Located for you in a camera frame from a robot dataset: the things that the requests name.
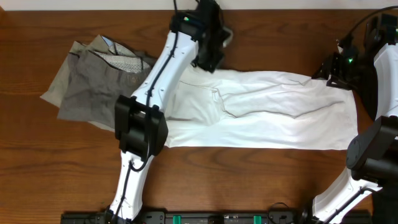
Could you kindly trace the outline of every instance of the folded clothing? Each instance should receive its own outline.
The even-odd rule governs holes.
[[[109,66],[94,52],[68,55],[69,86],[58,119],[96,121],[114,128],[114,105],[119,97],[131,96],[150,72],[126,72]]]
[[[98,57],[104,59],[108,66],[106,68],[110,68],[111,70],[116,68],[119,70],[124,70],[132,73],[141,73],[141,75],[147,75],[149,73],[148,69],[150,69],[156,62],[155,58],[151,58],[145,54],[145,52],[130,50],[125,46],[115,43],[112,40],[98,35],[89,45],[84,45],[78,42],[74,42],[72,48],[70,49],[70,53],[81,55],[84,51],[90,50],[91,53],[95,53]],[[49,103],[60,107],[63,97],[65,96],[70,82],[70,68],[68,64],[68,58],[62,63],[61,68],[59,69],[57,75],[55,76],[53,82],[51,83],[49,90],[46,91],[41,98]],[[73,105],[68,105],[68,109],[72,109]],[[60,118],[70,119],[70,120],[78,120],[81,121],[83,118],[87,118],[87,115],[77,116],[64,111]],[[109,124],[109,120],[113,120],[114,118],[106,118],[104,116],[103,123]],[[97,121],[92,121],[91,119],[86,120],[95,126],[105,129],[108,131],[114,131],[113,128],[99,123]]]
[[[347,149],[352,91],[287,72],[188,67],[165,112],[166,146]]]

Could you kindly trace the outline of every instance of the black cable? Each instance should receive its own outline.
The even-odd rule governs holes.
[[[386,11],[386,10],[390,10],[390,9],[398,9],[398,6],[385,7],[385,8],[378,9],[378,10],[376,10],[376,11],[370,13],[369,15],[365,16],[364,18],[362,18],[359,22],[357,22],[357,23],[355,24],[355,26],[348,32],[348,34],[346,35],[346,37],[349,36],[350,34],[352,34],[352,33],[354,32],[354,30],[355,30],[356,28],[358,28],[358,26],[361,25],[361,23],[363,23],[366,19],[369,19],[369,17],[371,17],[371,16],[373,16],[373,15],[379,13],[379,12]]]
[[[350,205],[351,203],[353,203],[353,201],[354,201],[357,197],[359,197],[361,194],[365,193],[365,191],[369,191],[369,192],[372,192],[372,193],[376,193],[376,191],[373,190],[373,189],[370,189],[370,188],[367,188],[367,187],[361,188],[358,192],[356,192],[356,193],[354,194],[354,196],[352,196],[346,203],[344,203],[343,206],[341,206],[339,209],[336,209],[336,211],[333,213],[333,215],[330,216],[326,221],[324,221],[323,224],[329,224],[340,212],[342,212],[348,205]]]
[[[122,196],[120,197],[120,202],[119,202],[118,208],[116,209],[114,217],[111,219],[111,223],[114,223],[114,221],[116,221],[116,223],[118,223],[118,217],[119,217],[118,214],[119,214],[120,208],[122,207],[123,201],[126,198],[127,183],[129,182],[130,171],[132,170],[131,168],[133,168],[132,162],[129,161],[129,168],[127,170],[126,178],[124,179]]]
[[[178,9],[177,9],[176,0],[173,0],[173,2],[174,2],[174,13],[175,13],[175,15],[177,15]],[[178,31],[175,33],[173,48],[171,49],[170,54],[169,54],[169,56],[167,57],[166,61],[164,62],[162,68],[160,68],[159,72],[157,73],[157,75],[156,75],[154,81],[153,81],[152,84],[150,85],[150,88],[149,88],[148,93],[147,93],[146,113],[145,113],[146,136],[148,137],[148,139],[147,139],[147,140],[148,140],[147,158],[146,158],[146,160],[144,161],[144,163],[140,166],[140,168],[136,169],[136,168],[134,168],[134,166],[132,167],[132,170],[133,170],[134,172],[140,172],[140,171],[142,171],[142,170],[145,168],[145,166],[147,165],[147,163],[148,163],[148,158],[149,158],[149,156],[150,156],[150,155],[149,155],[149,153],[150,153],[150,147],[151,147],[151,144],[150,144],[150,142],[151,142],[151,140],[150,140],[151,125],[150,125],[150,104],[149,104],[149,103],[150,103],[150,98],[151,98],[151,96],[152,96],[152,90],[154,89],[157,80],[159,79],[159,77],[160,77],[160,75],[162,74],[162,72],[163,72],[164,68],[166,67],[166,65],[169,63],[170,59],[174,56],[174,51],[175,51],[175,49],[176,49],[176,47],[177,47],[177,41],[178,41]]]
[[[287,205],[286,205],[285,203],[283,203],[283,202],[277,202],[277,203],[271,205],[271,207],[269,207],[269,209],[268,209],[267,218],[269,219],[269,221],[270,221],[272,224],[276,224],[276,223],[274,222],[274,219],[271,218],[271,217],[269,216],[269,214],[270,214],[271,210],[272,210],[276,205],[284,205],[284,206],[286,206],[286,208],[289,209],[289,206],[287,206]]]

